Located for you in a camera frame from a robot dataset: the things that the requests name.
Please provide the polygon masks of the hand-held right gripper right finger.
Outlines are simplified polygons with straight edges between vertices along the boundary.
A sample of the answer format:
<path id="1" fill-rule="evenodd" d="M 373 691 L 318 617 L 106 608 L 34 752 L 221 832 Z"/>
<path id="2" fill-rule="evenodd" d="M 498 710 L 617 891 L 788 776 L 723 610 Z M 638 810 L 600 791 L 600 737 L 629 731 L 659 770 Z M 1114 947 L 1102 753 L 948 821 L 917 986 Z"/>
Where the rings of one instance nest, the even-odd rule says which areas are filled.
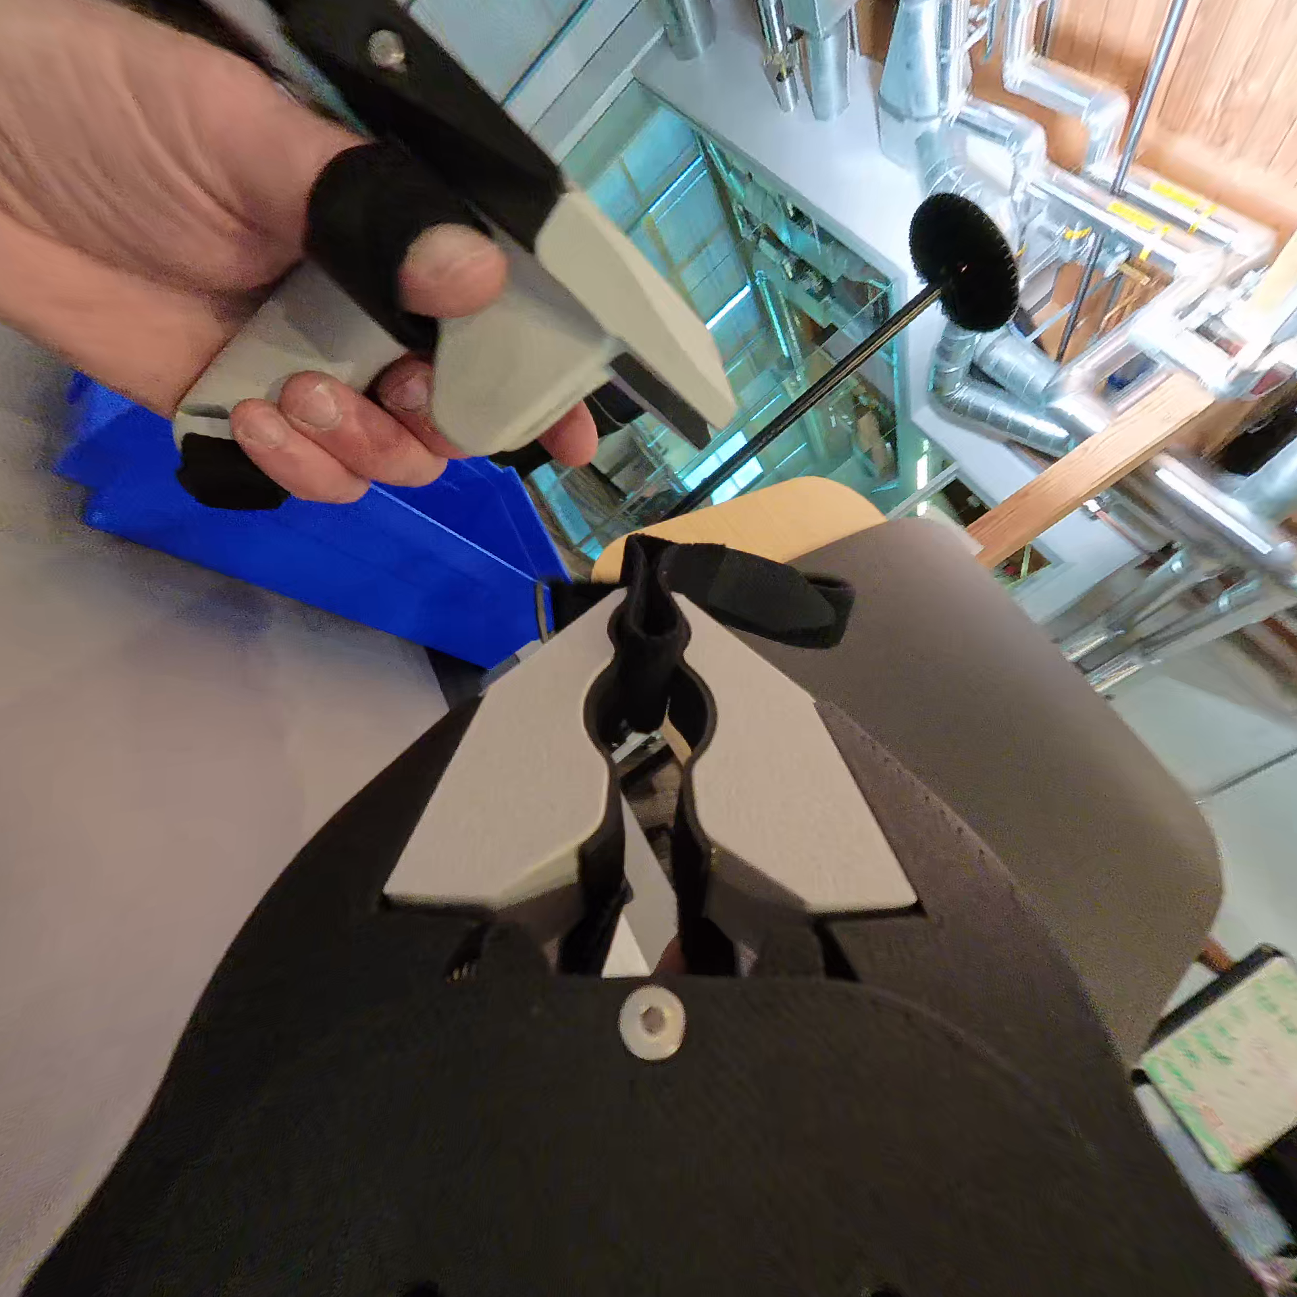
<path id="1" fill-rule="evenodd" d="M 679 594 L 669 725 L 688 752 L 672 831 L 690 971 L 799 948 L 830 921 L 894 917 L 919 895 L 810 691 Z"/>

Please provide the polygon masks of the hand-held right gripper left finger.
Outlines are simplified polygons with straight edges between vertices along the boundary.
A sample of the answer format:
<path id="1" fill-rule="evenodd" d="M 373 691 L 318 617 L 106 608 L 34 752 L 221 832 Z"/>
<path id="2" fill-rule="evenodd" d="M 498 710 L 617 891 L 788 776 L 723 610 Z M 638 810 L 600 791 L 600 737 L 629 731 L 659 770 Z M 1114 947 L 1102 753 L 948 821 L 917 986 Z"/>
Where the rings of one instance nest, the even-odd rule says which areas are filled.
<path id="1" fill-rule="evenodd" d="M 606 971 L 630 889 L 623 798 L 596 704 L 623 599 L 610 593 L 484 691 L 387 901 L 513 924 L 560 971 Z"/>

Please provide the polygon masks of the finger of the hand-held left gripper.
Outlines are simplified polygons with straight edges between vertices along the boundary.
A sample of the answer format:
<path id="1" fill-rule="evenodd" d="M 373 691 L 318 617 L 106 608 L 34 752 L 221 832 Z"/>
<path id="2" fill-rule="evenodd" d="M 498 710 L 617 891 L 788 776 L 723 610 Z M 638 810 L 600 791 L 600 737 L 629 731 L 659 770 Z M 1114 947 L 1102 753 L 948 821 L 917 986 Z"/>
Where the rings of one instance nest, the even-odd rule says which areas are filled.
<path id="1" fill-rule="evenodd" d="M 534 256 L 613 343 L 610 382 L 691 445 L 709 445 L 738 400 L 721 350 L 690 302 L 583 191 L 565 190 Z"/>

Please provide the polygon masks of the blue plastic bin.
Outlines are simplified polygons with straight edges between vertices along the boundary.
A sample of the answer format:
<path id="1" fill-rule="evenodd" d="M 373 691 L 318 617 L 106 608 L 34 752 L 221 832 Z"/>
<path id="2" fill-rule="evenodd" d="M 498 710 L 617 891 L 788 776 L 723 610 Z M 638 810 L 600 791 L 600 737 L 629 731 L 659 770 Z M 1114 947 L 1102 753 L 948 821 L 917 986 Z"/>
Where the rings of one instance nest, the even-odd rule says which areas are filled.
<path id="1" fill-rule="evenodd" d="M 92 528 L 495 668 L 549 628 L 540 586 L 569 574 L 523 479 L 450 462 L 419 489 L 346 505 L 290 498 L 236 512 L 195 501 L 163 417 L 76 371 L 56 471 L 88 490 Z"/>

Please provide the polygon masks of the person's left hand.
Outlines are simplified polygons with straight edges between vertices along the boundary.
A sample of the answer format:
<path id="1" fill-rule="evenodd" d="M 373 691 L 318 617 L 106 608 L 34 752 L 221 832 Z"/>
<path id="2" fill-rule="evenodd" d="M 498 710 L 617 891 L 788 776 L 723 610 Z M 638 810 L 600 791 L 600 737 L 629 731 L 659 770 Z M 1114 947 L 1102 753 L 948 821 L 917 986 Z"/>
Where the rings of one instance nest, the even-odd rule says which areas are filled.
<path id="1" fill-rule="evenodd" d="M 117 2 L 2 4 L 3 323 L 155 413 L 303 258 L 311 191 L 361 137 L 251 60 Z M 395 286 L 417 316 L 483 310 L 506 252 L 437 191 Z M 405 354 L 371 398 L 321 371 L 246 398 L 232 432 L 280 487 L 322 504 L 418 487 L 465 451 Z"/>

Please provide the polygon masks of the black-faced wooden board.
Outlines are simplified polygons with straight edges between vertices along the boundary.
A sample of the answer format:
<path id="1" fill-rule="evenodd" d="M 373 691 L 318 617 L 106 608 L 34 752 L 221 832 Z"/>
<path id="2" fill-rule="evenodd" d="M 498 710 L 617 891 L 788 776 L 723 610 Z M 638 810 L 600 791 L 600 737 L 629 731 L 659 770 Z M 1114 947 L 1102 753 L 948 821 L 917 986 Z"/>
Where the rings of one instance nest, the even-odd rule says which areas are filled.
<path id="1" fill-rule="evenodd" d="M 933 517 L 888 521 L 813 477 L 642 532 L 852 583 L 840 647 L 749 644 L 850 714 L 981 836 L 1076 964 L 1125 1063 L 1138 1063 L 1219 916 L 1219 843 L 964 532 Z"/>

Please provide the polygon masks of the black light stand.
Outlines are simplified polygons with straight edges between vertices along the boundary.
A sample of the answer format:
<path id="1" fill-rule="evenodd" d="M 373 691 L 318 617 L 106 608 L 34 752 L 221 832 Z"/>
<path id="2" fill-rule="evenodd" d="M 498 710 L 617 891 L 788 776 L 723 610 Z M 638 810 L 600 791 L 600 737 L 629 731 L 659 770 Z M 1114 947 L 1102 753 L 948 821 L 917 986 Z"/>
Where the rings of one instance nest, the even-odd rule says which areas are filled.
<path id="1" fill-rule="evenodd" d="M 887 316 L 741 450 L 722 458 L 711 474 L 664 513 L 665 521 L 706 505 L 717 489 L 834 394 L 933 305 L 940 305 L 950 323 L 976 333 L 994 332 L 1014 317 L 1021 300 L 1015 255 L 998 223 L 977 202 L 954 193 L 925 198 L 911 218 L 910 252 L 922 279 L 917 295 Z"/>

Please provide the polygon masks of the silver insulated pipes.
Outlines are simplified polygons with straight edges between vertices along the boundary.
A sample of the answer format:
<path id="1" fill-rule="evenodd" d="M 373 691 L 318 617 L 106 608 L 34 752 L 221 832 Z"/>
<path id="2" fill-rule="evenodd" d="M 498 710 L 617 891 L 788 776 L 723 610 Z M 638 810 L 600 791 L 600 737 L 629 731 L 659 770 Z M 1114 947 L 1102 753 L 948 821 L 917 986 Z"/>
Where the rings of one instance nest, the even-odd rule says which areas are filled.
<path id="1" fill-rule="evenodd" d="M 1041 2 L 899 2 L 877 93 L 884 155 L 923 196 L 973 202 L 1040 268 L 1099 254 L 1107 273 L 1149 264 L 1167 283 L 1064 366 L 1098 385 L 1129 352 L 1184 370 L 1215 397 L 1258 391 L 1295 371 L 1295 287 L 1280 285 L 1279 235 L 1134 162 L 1145 106 L 1038 48 Z M 972 54 L 999 48 L 1003 89 L 1079 125 L 1076 170 L 1054 163 L 1046 127 L 975 94 Z"/>

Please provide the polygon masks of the printed whiteboard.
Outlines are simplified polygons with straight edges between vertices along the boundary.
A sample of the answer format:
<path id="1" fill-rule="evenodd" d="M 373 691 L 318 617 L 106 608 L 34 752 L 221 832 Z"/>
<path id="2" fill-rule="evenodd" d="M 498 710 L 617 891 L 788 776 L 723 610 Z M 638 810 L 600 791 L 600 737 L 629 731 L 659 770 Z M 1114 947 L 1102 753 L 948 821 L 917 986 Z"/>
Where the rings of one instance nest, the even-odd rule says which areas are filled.
<path id="1" fill-rule="evenodd" d="M 1295 959 L 1254 948 L 1160 1022 L 1138 1070 L 1217 1171 L 1244 1171 L 1296 1126 Z"/>

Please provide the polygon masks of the curved round metal duct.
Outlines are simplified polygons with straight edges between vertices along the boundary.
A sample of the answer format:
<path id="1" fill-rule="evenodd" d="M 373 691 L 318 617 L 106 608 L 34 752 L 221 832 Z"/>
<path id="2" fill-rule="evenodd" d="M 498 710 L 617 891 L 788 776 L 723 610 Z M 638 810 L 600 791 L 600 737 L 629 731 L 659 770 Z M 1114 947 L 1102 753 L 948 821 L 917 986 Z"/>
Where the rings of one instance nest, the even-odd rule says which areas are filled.
<path id="1" fill-rule="evenodd" d="M 1102 397 L 1058 385 L 1060 374 L 1010 325 L 975 332 L 949 321 L 933 351 L 929 391 L 956 422 L 1058 460 L 1117 420 Z"/>

